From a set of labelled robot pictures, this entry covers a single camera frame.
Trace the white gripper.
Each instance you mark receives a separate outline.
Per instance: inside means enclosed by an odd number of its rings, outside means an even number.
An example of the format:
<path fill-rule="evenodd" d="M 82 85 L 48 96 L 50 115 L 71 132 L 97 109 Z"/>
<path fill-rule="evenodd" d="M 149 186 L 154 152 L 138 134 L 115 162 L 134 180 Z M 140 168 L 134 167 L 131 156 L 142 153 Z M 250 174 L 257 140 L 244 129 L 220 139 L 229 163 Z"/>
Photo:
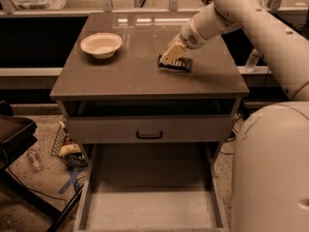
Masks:
<path fill-rule="evenodd" d="M 197 49 L 207 43 L 204 26 L 196 16 L 192 17 L 181 29 L 180 36 L 176 36 L 169 44 L 169 48 L 161 56 L 159 62 L 169 65 L 184 57 L 185 45 L 189 49 Z"/>

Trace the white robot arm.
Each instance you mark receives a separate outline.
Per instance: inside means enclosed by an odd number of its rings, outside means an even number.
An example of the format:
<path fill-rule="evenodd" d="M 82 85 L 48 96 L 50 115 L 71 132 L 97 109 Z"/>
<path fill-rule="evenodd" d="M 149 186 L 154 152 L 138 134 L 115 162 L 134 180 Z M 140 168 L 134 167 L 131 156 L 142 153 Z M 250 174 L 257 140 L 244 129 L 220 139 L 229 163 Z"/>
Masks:
<path fill-rule="evenodd" d="M 241 28 L 288 101 L 242 125 L 232 170 L 231 232 L 309 232 L 309 41 L 267 12 L 263 0 L 212 0 L 170 42 L 161 61 Z"/>

